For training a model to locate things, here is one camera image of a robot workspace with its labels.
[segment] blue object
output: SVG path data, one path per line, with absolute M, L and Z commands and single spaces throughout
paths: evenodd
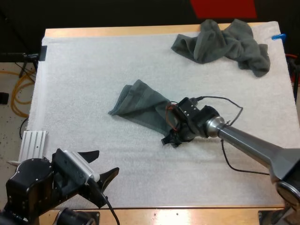
M 277 39 L 281 39 L 282 42 L 285 42 L 286 39 L 286 34 L 278 34 L 278 35 L 274 35 L 272 36 L 272 40 L 277 40 Z

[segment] black tape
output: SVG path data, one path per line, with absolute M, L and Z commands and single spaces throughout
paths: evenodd
M 46 60 L 46 54 L 47 54 L 47 46 L 43 45 L 41 47 L 41 53 L 39 55 L 39 61 L 45 61 Z

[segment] metal bracket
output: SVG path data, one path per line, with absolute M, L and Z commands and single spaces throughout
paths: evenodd
M 30 158 L 42 158 L 47 131 L 24 131 L 19 162 Z

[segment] gray towel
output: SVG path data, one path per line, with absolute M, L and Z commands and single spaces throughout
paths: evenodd
M 238 61 L 240 69 L 251 69 L 258 77 L 270 69 L 268 46 L 258 45 L 253 39 L 251 27 L 237 19 L 225 30 L 220 30 L 215 21 L 206 20 L 201 24 L 197 37 L 179 34 L 172 49 L 200 64 L 226 56 Z
M 171 127 L 165 120 L 165 107 L 169 102 L 141 80 L 137 80 L 134 85 L 123 88 L 116 106 L 108 114 L 118 115 L 167 136 Z

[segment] floor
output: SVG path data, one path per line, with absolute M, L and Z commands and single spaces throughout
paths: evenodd
M 32 64 L 27 65 L 27 69 L 33 69 Z M 0 63 L 0 71 L 12 71 L 19 73 L 21 71 L 14 63 Z M 16 75 L 3 75 L 0 74 L 0 92 L 11 94 L 18 77 Z M 17 97 L 21 101 L 29 101 L 32 98 L 33 85 L 24 88 Z M 21 118 L 13 113 L 10 108 L 9 96 L 7 105 L 0 105 L 0 209 L 2 209 L 7 201 L 6 197 L 6 181 L 15 173 L 15 167 L 7 163 L 9 160 L 18 160 L 19 151 L 21 146 L 21 139 L 19 136 L 19 129 L 21 123 L 25 118 Z M 22 105 L 20 110 L 24 113 L 29 113 L 30 105 Z M 297 101 L 298 118 L 300 119 L 300 97 Z

